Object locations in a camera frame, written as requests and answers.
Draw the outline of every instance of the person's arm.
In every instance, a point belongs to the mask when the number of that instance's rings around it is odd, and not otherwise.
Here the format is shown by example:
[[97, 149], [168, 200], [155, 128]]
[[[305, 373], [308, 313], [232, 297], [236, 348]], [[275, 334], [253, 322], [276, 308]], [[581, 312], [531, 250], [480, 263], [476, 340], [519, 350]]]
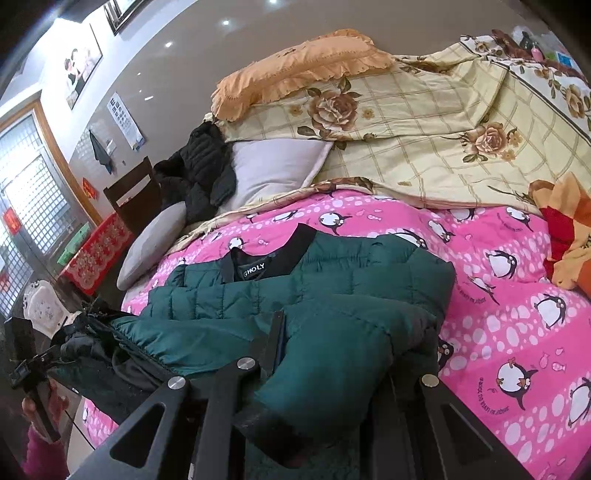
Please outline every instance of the person's arm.
[[[57, 387], [50, 382], [50, 397], [48, 410], [56, 425], [59, 424], [61, 413], [68, 408], [70, 401], [67, 397], [57, 394]], [[35, 428], [35, 402], [28, 397], [22, 401], [22, 412], [31, 422], [27, 445], [27, 460], [22, 464], [22, 469], [29, 480], [65, 480], [70, 474], [66, 462], [66, 453], [61, 440], [49, 443], [39, 435]]]

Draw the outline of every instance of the silver screw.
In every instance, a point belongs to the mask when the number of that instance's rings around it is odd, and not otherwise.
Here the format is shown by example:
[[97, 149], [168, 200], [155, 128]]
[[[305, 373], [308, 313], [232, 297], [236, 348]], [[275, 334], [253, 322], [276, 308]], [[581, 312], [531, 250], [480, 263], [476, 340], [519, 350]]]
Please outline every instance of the silver screw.
[[168, 380], [168, 387], [172, 390], [178, 390], [179, 388], [183, 388], [187, 381], [183, 377], [172, 377]]
[[254, 358], [250, 358], [249, 356], [243, 356], [238, 361], [238, 368], [240, 370], [250, 370], [252, 367], [256, 365]]
[[421, 382], [425, 387], [434, 388], [439, 385], [439, 379], [435, 375], [426, 374], [421, 377]]

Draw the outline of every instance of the red lace tablecloth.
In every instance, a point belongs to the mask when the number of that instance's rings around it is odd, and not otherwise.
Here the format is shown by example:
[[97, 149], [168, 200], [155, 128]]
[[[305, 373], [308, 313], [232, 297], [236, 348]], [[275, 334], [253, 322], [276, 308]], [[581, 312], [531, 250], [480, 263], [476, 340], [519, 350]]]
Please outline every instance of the red lace tablecloth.
[[133, 234], [113, 212], [96, 228], [60, 273], [87, 295], [93, 295]]

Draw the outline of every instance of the door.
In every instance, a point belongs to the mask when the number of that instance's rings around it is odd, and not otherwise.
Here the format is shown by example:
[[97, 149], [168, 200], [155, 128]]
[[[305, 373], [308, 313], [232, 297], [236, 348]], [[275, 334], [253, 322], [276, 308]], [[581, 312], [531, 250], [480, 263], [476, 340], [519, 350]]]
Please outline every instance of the door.
[[31, 111], [0, 132], [0, 317], [19, 314], [22, 291], [34, 280], [49, 281], [60, 295], [57, 259], [89, 221], [40, 131]]

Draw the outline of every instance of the black puffer jacket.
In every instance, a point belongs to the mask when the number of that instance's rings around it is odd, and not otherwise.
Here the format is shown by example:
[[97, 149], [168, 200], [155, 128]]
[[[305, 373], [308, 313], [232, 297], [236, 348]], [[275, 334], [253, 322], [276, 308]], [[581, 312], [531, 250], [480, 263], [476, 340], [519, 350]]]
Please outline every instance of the black puffer jacket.
[[204, 122], [193, 130], [187, 145], [154, 166], [162, 209], [185, 202], [187, 223], [213, 218], [236, 190], [230, 152], [213, 123]]

